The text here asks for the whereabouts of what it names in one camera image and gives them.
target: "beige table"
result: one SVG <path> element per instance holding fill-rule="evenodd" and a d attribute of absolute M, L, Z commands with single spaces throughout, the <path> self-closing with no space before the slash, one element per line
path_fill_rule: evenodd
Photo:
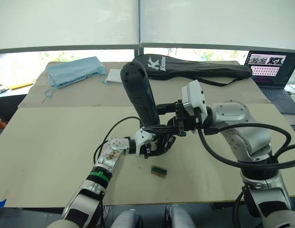
<path fill-rule="evenodd" d="M 249 104 L 260 122 L 295 132 L 271 104 Z M 133 107 L 19 108 L 0 136 L 0 200 L 6 207 L 64 207 L 93 166 L 93 153 L 109 128 Z M 171 115 L 161 117 L 165 123 Z M 137 120 L 127 120 L 112 136 L 132 136 Z M 221 135 L 207 136 L 210 146 L 234 159 Z M 276 151 L 284 137 L 272 132 Z M 295 159 L 295 150 L 281 162 Z M 151 174 L 151 165 L 167 168 L 165 179 Z M 295 168 L 282 170 L 290 195 L 295 195 Z M 144 159 L 126 155 L 112 178 L 106 205 L 209 202 L 234 200 L 241 191 L 239 169 L 211 157 L 198 136 L 177 138 L 164 155 Z"/>
<path fill-rule="evenodd" d="M 223 64 L 238 64 L 236 61 L 220 61 Z M 126 63 L 103 63 L 107 72 L 110 69 L 122 69 Z M 214 77 L 211 80 L 228 83 L 231 78 Z M 168 81 L 150 80 L 156 104 L 172 103 L 181 99 L 181 88 L 192 80 L 177 77 Z M 246 104 L 269 104 L 270 101 L 260 91 L 252 79 L 244 79 L 225 87 L 200 84 L 208 104 L 224 102 L 229 99 Z M 106 85 L 99 76 L 57 90 L 52 98 L 46 98 L 44 92 L 50 88 L 47 72 L 44 71 L 19 107 L 89 107 L 89 106 L 132 106 L 122 86 Z"/>

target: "window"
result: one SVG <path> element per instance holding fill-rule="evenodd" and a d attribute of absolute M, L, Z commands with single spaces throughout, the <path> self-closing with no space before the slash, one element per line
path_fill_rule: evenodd
<path fill-rule="evenodd" d="M 134 58 L 132 49 L 37 51 L 0 54 L 0 84 L 13 86 L 35 81 L 47 63 L 73 61 L 97 56 L 101 62 L 129 62 Z"/>
<path fill-rule="evenodd" d="M 190 48 L 152 48 L 145 47 L 144 54 L 159 54 L 190 61 L 238 61 L 244 65 L 248 51 L 190 49 Z"/>

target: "laptop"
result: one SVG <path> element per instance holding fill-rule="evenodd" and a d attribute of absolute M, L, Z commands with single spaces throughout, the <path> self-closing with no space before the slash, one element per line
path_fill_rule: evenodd
<path fill-rule="evenodd" d="M 246 66 L 265 96 L 283 114 L 295 114 L 295 102 L 284 87 L 295 69 L 295 53 L 249 51 Z"/>

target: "white logo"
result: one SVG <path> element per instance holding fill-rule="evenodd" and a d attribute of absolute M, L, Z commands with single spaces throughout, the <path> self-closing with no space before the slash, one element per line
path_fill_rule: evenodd
<path fill-rule="evenodd" d="M 166 70 L 165 70 L 165 57 L 162 56 L 162 59 L 161 59 L 161 65 L 160 65 L 158 59 L 157 59 L 157 61 L 153 62 L 153 61 L 152 61 L 152 58 L 149 56 L 149 60 L 148 60 L 148 64 L 147 64 L 147 66 L 148 66 L 148 67 L 151 67 L 152 69 L 159 70 L 159 67 L 157 67 L 157 65 L 159 65 L 160 70 L 162 70 L 162 71 L 166 71 Z"/>

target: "black carrying case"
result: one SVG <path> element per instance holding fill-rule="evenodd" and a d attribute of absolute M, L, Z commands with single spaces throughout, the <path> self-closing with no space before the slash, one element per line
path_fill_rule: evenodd
<path fill-rule="evenodd" d="M 212 86 L 226 86 L 252 76 L 252 70 L 248 66 L 194 62 L 157 54 L 140 55 L 133 61 L 142 63 L 148 78 L 154 80 L 169 80 L 180 76 Z M 206 77 L 218 76 L 230 77 L 232 81 L 225 84 L 205 79 Z"/>

